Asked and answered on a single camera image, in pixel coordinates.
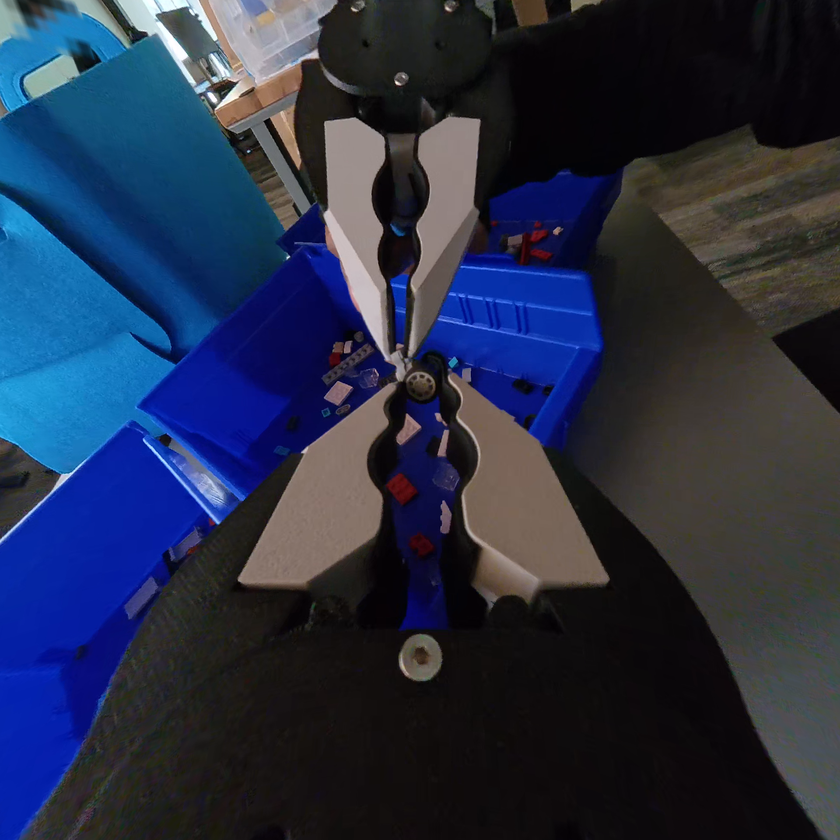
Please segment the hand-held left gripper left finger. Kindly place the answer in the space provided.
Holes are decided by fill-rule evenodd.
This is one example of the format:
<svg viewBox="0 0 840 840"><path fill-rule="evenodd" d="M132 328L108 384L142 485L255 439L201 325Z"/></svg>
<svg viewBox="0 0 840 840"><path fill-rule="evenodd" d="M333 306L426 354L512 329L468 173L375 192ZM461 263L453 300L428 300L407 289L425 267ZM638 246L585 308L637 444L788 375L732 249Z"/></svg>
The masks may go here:
<svg viewBox="0 0 840 840"><path fill-rule="evenodd" d="M301 455L238 583L248 590L365 597L384 502L369 456L387 432L388 385Z"/></svg>

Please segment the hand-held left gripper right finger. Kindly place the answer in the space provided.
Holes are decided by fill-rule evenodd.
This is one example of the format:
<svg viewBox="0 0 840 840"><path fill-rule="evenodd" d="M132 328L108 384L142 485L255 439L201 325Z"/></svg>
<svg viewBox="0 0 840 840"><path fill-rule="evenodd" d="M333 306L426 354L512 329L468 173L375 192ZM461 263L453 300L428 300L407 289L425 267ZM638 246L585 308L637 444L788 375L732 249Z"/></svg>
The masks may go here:
<svg viewBox="0 0 840 840"><path fill-rule="evenodd" d="M488 601L526 603L546 590L603 588L610 581L537 438L456 374L451 429L476 457L462 479L460 509L477 546L471 584Z"/></svg>

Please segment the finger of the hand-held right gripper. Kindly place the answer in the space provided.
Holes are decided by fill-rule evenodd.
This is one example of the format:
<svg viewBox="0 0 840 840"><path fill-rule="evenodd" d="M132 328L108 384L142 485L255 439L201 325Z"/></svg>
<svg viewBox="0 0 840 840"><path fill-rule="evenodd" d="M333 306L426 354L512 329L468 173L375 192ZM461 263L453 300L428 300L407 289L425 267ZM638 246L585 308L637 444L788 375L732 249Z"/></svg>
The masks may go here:
<svg viewBox="0 0 840 840"><path fill-rule="evenodd" d="M385 165L385 139L357 118L324 123L328 201L324 219L351 297L384 356L396 351L389 281L380 265L385 235L374 206Z"/></svg>
<svg viewBox="0 0 840 840"><path fill-rule="evenodd" d="M449 117L424 132L417 161L427 203L416 225L418 258L406 293L404 350L415 358L434 326L478 220L480 121Z"/></svg>

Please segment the pile of toy bricks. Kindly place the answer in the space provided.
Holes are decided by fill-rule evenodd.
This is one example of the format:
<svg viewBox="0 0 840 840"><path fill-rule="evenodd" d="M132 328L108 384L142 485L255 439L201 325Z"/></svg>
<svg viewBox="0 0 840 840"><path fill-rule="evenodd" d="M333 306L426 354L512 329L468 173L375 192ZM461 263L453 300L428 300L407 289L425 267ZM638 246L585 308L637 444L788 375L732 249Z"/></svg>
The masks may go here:
<svg viewBox="0 0 840 840"><path fill-rule="evenodd" d="M558 266L566 233L558 219L494 221L490 242L492 249L521 266Z"/></svg>
<svg viewBox="0 0 840 840"><path fill-rule="evenodd" d="M375 587L389 585L392 580L399 580L403 575L405 562L398 547L399 526L394 523L396 511L410 508L418 501L422 491L417 478L406 467L401 466L404 442L401 440L407 421L408 411L420 407L407 398L403 383L397 380L389 385L396 386L396 394L388 403L387 412L391 418L390 426L374 444L369 456L369 468L374 483L381 490L384 502L381 530L371 552L371 571L373 586L367 595L373 594ZM455 553L455 573L465 580L467 589L475 589L471 584L471 573L475 569L477 546L466 535L460 496L462 479L469 478L476 465L476 457L468 451L469 442L466 432L460 428L451 429L449 422L455 418L457 395L449 385L440 398L432 402L438 407L444 430L448 439L444 443L444 462L455 474L455 486L450 490L454 502L448 506L450 525L446 537L449 538L448 551Z"/></svg>
<svg viewBox="0 0 840 840"><path fill-rule="evenodd" d="M162 551L161 557L130 596L105 620L90 641L77 647L70 661L86 665L93 660L119 659L158 595L216 526L213 518L207 515L198 517L190 530Z"/></svg>

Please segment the blue plastic storage bin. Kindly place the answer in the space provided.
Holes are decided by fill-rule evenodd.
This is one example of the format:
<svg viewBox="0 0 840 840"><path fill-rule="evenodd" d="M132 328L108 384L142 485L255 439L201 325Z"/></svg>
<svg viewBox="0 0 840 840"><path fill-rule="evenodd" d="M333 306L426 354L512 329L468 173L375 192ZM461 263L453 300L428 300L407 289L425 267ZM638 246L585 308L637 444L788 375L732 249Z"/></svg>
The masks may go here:
<svg viewBox="0 0 840 840"><path fill-rule="evenodd" d="M528 183L492 198L487 250L478 255L465 255L461 266L488 269L497 274L518 273L525 277L551 277L562 271L582 270L621 192L622 181L622 171L597 177L562 171L547 182ZM558 219L566 226L558 266L521 266L491 248L494 221L525 219Z"/></svg>
<svg viewBox="0 0 840 840"><path fill-rule="evenodd" d="M119 659L72 663L200 516L233 491L128 423L1 546L1 837L18 838L76 757Z"/></svg>
<svg viewBox="0 0 840 840"><path fill-rule="evenodd" d="M338 262L307 246L218 325L140 403L238 499L290 454L340 421L322 378L333 345L363 329ZM455 373L546 446L561 449L596 378L603 342L589 276L466 259L429 333ZM440 506L455 498L454 470L437 456L445 426L436 402L410 404L420 426L391 475L417 490L392 502L400 555L410 571L402 628L448 625L438 559Z"/></svg>

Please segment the black toy wheel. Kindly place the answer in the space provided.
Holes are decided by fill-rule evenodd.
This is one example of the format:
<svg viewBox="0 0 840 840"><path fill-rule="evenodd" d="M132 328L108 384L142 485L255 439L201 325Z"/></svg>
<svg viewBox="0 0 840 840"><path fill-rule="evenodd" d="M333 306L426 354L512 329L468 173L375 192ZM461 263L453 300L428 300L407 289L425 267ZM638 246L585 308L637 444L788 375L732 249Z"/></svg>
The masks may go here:
<svg viewBox="0 0 840 840"><path fill-rule="evenodd" d="M407 398L427 404L441 397L449 386L448 360L440 352L430 350L406 362L402 385Z"/></svg>

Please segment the grey desk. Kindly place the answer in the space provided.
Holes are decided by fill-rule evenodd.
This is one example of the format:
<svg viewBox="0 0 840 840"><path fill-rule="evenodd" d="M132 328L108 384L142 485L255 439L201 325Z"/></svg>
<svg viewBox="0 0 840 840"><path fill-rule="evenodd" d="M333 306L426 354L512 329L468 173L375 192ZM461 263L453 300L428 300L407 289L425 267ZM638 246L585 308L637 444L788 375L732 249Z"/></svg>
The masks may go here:
<svg viewBox="0 0 840 840"><path fill-rule="evenodd" d="M838 413L631 191L589 271L602 369L567 450L677 573L838 838Z"/></svg>

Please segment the person's right hand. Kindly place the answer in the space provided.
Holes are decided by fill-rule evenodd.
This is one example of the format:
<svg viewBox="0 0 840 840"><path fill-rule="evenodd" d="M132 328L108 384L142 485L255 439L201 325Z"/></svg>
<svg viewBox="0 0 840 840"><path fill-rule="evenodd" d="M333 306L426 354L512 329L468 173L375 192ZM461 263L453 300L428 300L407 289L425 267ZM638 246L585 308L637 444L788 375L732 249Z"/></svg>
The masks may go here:
<svg viewBox="0 0 840 840"><path fill-rule="evenodd" d="M506 64L502 62L501 59L495 59L495 180L497 175L505 163L506 159L508 158L510 142L511 142L511 131L513 128L513 96L511 91L511 83L509 80L509 71ZM297 130L297 139L300 145L301 156L303 159L303 163L306 167L308 172L311 186L313 188L314 194L317 197L317 61L316 60L309 60L305 62L302 72L302 83L301 89L298 95L297 101L297 117L296 117L296 130ZM417 162L417 144L416 144L416 151L414 156L410 157L410 162ZM384 175L387 167L387 161L385 162L384 167L382 168L380 175ZM421 171L422 175L422 183L427 186L426 176ZM383 211L378 211L376 207L374 207L378 217L382 221L384 227L389 224L384 224L383 220L381 219L381 215L383 215ZM418 245L416 239L416 230L415 225L417 220L414 224L410 225L413 231L409 235L410 239L414 242L414 248L416 249L415 252L415 264L418 258ZM383 239L380 246L380 265L383 271L384 277L389 281L386 276L385 268L383 267L383 262L385 260L385 251L386 246L383 244Z"/></svg>

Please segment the wooden workbench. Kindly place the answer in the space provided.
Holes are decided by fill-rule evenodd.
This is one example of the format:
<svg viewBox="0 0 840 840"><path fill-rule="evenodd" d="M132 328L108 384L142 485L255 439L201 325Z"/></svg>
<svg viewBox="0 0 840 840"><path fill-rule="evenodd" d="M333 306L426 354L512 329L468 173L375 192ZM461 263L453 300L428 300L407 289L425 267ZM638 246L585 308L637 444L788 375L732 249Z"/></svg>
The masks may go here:
<svg viewBox="0 0 840 840"><path fill-rule="evenodd" d="M300 61L260 83L244 76L214 111L227 131L254 134L299 217L314 204L308 178L302 173L295 130L302 66Z"/></svg>

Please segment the clear plastic storage box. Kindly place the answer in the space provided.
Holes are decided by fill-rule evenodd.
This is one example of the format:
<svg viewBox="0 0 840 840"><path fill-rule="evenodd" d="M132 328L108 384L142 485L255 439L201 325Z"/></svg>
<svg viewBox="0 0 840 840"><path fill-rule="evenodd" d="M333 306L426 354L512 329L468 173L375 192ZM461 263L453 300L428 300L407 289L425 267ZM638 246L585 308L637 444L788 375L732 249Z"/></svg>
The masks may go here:
<svg viewBox="0 0 840 840"><path fill-rule="evenodd" d="M335 1L210 1L226 41L256 83L314 52Z"/></svg>

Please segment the black monitor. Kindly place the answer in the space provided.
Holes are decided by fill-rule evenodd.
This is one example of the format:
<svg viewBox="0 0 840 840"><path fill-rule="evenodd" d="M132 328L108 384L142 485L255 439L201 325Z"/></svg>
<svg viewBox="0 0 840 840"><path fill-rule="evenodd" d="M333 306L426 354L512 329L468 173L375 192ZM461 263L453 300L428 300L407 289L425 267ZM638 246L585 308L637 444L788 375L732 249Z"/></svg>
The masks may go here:
<svg viewBox="0 0 840 840"><path fill-rule="evenodd" d="M209 34L200 18L190 7L178 7L159 12L156 19L175 39L186 53L187 58L198 63L210 56L222 53L216 39Z"/></svg>

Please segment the blue felt bag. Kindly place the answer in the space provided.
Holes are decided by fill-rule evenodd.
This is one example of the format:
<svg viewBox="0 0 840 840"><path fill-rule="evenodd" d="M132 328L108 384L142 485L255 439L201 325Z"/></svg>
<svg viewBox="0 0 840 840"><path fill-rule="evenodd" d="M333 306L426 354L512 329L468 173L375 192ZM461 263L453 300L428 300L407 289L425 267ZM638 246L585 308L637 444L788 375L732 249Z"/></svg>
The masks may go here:
<svg viewBox="0 0 840 840"><path fill-rule="evenodd" d="M1 198L1 432L68 474L174 363L163 329L11 198Z"/></svg>
<svg viewBox="0 0 840 840"><path fill-rule="evenodd" d="M280 266L280 221L158 36L2 118L2 191L177 361Z"/></svg>

